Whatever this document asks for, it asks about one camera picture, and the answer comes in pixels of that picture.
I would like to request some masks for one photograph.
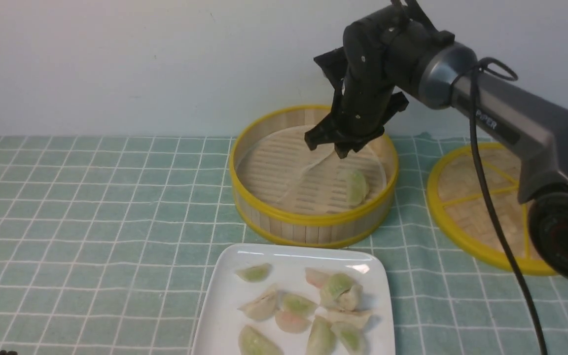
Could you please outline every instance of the gray arm segment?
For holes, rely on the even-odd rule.
[[[451,106],[466,117],[470,73],[452,90]],[[568,184],[568,110],[487,73],[478,77],[477,125],[521,159],[519,203],[553,184]]]

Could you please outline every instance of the white wall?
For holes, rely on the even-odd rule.
[[[0,135],[235,135],[329,104],[313,57],[388,0],[0,0]],[[568,108],[568,1],[420,0],[440,29]],[[392,134],[464,135],[412,102]]]

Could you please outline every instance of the bamboo steamer lid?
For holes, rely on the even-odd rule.
[[[503,233],[512,253],[528,275],[554,275],[534,249],[527,228],[529,204],[517,200],[520,160],[499,143],[479,144],[486,181]],[[458,247],[479,260],[511,271],[487,212],[470,146],[442,157],[433,168],[426,190],[431,216]]]

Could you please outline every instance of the robotic arm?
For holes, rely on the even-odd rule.
[[[568,278],[568,110],[481,71],[475,52],[436,30],[416,2],[392,4],[347,26],[343,47],[314,59],[334,97],[329,115],[306,133],[308,148],[333,143],[343,159],[383,135],[383,125],[408,106],[396,87],[428,108],[475,115],[521,160],[518,201],[534,200],[530,237]]]

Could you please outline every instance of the black cable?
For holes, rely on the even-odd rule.
[[[497,65],[501,69],[505,70],[508,74],[510,74],[510,76],[505,76],[489,69],[488,65],[491,64]],[[488,214],[490,215],[490,219],[492,220],[492,225],[494,226],[494,230],[496,231],[498,240],[501,243],[501,247],[503,247],[505,256],[507,256],[507,260],[509,261],[512,267],[512,271],[514,272],[514,276],[516,276],[516,281],[518,281],[519,286],[521,287],[521,292],[523,292],[523,296],[525,297],[525,301],[527,302],[527,308],[530,311],[530,317],[532,318],[532,322],[534,323],[534,329],[536,330],[536,337],[538,338],[538,346],[540,347],[540,353],[541,355],[547,355],[545,336],[543,335],[543,328],[541,327],[540,321],[538,319],[538,312],[536,312],[536,306],[534,305],[534,300],[532,299],[532,295],[530,294],[530,289],[528,288],[527,283],[525,282],[525,278],[523,277],[523,274],[521,274],[521,269],[519,268],[518,263],[516,263],[516,259],[514,259],[514,254],[512,254],[510,245],[507,244],[507,240],[505,239],[505,235],[503,234],[503,228],[501,227],[501,223],[498,220],[497,212],[494,209],[494,204],[492,204],[492,199],[488,189],[488,184],[486,182],[485,173],[483,171],[481,157],[479,155],[479,146],[477,144],[476,117],[477,117],[477,103],[479,100],[479,87],[478,87],[477,78],[479,77],[480,72],[488,72],[489,74],[493,74],[498,78],[509,81],[516,81],[518,79],[518,76],[507,65],[501,63],[500,61],[494,58],[483,58],[480,61],[478,61],[477,65],[473,68],[470,74],[470,105],[471,105],[471,115],[469,117],[470,146],[473,153],[473,161],[475,162],[475,170],[477,173],[477,178],[479,179],[479,184],[481,186],[481,191],[483,194],[483,201],[485,202],[485,206],[488,210]]]

